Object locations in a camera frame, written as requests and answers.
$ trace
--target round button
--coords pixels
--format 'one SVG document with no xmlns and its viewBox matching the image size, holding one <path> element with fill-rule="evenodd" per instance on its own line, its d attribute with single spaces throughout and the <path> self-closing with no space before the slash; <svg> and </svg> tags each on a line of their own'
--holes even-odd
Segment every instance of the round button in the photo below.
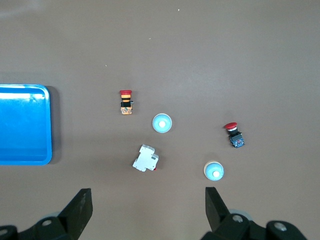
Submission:
<svg viewBox="0 0 320 240">
<path fill-rule="evenodd" d="M 160 113 L 153 118 L 152 126 L 158 133 L 164 134 L 171 129 L 172 120 L 167 114 Z"/>
<path fill-rule="evenodd" d="M 236 122 L 230 122 L 228 123 L 227 125 L 225 125 L 224 127 L 227 129 L 227 130 L 231 130 L 231 129 L 234 129 L 237 127 L 237 123 Z"/>
<path fill-rule="evenodd" d="M 224 167 L 216 161 L 210 161 L 204 166 L 204 175 L 211 181 L 218 181 L 224 176 Z"/>
</svg>

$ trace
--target brown table surface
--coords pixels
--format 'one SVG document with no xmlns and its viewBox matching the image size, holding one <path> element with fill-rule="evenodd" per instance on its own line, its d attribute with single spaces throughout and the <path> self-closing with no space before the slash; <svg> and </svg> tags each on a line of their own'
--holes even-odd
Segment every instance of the brown table surface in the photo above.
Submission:
<svg viewBox="0 0 320 240">
<path fill-rule="evenodd" d="M 1 1 L 0 83 L 48 86 L 53 158 L 0 166 L 0 225 L 25 230 L 91 188 L 81 240 L 197 240 L 214 186 L 257 224 L 320 239 L 319 39 L 318 0 Z M 168 133 L 152 128 L 159 113 Z M 132 167 L 142 144 L 157 171 Z"/>
</svg>

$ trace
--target miniature circuit breaker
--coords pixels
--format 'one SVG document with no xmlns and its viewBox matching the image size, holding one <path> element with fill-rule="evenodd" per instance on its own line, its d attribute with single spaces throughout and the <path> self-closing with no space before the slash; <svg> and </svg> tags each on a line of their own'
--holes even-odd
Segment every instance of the miniature circuit breaker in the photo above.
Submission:
<svg viewBox="0 0 320 240">
<path fill-rule="evenodd" d="M 134 161 L 133 167 L 141 172 L 145 172 L 146 169 L 153 171 L 156 170 L 158 160 L 159 156 L 155 154 L 155 149 L 143 144 L 140 148 L 140 155 Z"/>
<path fill-rule="evenodd" d="M 134 104 L 133 101 L 131 101 L 131 90 L 121 90 L 121 114 L 122 115 L 130 115 L 132 114 L 132 104 Z"/>
</svg>

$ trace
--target white circuit breaker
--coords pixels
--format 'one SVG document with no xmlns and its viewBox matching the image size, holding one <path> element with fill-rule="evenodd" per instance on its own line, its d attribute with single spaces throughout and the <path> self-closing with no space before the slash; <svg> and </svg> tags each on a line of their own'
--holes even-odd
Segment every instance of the white circuit breaker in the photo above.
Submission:
<svg viewBox="0 0 320 240">
<path fill-rule="evenodd" d="M 143 144 L 140 148 L 140 155 L 134 161 L 133 167 L 142 172 L 145 172 L 146 169 L 153 171 L 156 169 L 158 160 L 159 156 L 155 154 L 155 149 Z"/>
</svg>

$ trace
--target tray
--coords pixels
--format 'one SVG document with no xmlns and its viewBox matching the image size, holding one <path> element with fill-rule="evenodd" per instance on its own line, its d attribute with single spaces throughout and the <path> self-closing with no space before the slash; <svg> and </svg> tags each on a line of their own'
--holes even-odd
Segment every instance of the tray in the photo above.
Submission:
<svg viewBox="0 0 320 240">
<path fill-rule="evenodd" d="M 0 165 L 45 165 L 51 158 L 47 88 L 0 84 Z"/>
</svg>

